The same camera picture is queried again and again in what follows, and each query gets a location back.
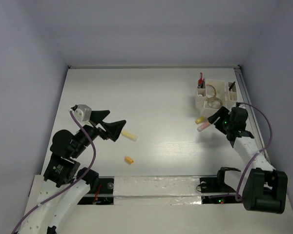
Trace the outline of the clear tape roll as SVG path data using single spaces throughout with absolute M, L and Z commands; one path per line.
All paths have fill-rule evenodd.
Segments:
M 223 106 L 221 99 L 217 97 L 210 97 L 207 103 L 208 103 L 208 106 L 212 109 L 219 109 Z

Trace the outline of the beige masking tape roll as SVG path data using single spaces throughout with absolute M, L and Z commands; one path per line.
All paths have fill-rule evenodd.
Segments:
M 206 95 L 211 97 L 217 96 L 216 88 L 213 85 L 206 84 Z

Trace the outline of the white perforated organizer basket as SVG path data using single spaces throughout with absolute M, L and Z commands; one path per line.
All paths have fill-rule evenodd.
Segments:
M 238 94 L 238 87 L 236 86 L 236 92 L 228 91 L 228 83 L 221 80 L 205 80 L 205 88 L 197 88 L 195 95 L 195 106 L 198 110 L 199 116 L 210 117 L 215 114 L 219 109 L 212 109 L 208 106 L 208 99 L 211 96 L 206 95 L 206 84 L 213 85 L 217 91 L 217 98 L 221 99 L 223 106 L 227 109 L 231 109 L 235 106 L 236 102 L 240 101 Z

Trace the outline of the red gel pen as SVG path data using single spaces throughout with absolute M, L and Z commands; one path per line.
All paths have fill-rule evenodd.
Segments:
M 203 82 L 204 82 L 204 79 L 203 79 L 203 73 L 200 72 L 200 77 L 198 79 L 198 88 L 202 88 L 202 85 L 203 85 Z

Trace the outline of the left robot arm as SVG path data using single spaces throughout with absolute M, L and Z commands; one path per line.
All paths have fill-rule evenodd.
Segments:
M 80 200 L 100 188 L 99 174 L 91 169 L 96 159 L 94 140 L 115 142 L 126 124 L 126 120 L 104 122 L 109 113 L 83 104 L 70 108 L 79 130 L 54 134 L 36 205 L 18 222 L 14 234 L 59 234 Z

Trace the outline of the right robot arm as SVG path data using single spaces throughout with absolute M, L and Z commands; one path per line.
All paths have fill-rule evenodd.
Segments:
M 266 148 L 257 147 L 253 134 L 246 129 L 248 111 L 240 103 L 230 110 L 221 107 L 208 122 L 222 132 L 245 163 L 241 171 L 233 168 L 215 179 L 220 191 L 235 190 L 235 200 L 247 211 L 281 214 L 285 210 L 288 177 L 265 158 Z

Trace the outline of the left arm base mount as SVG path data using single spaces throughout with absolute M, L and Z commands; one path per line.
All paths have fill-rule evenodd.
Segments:
M 78 205 L 113 205 L 114 177 L 99 177 L 99 184 L 95 190 L 88 192 Z

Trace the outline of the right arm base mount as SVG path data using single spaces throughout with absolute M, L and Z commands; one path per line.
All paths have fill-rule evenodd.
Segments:
M 235 199 L 235 189 L 225 183 L 227 172 L 241 171 L 233 167 L 221 167 L 216 176 L 200 178 L 196 191 L 201 193 L 202 204 L 234 204 L 239 203 Z

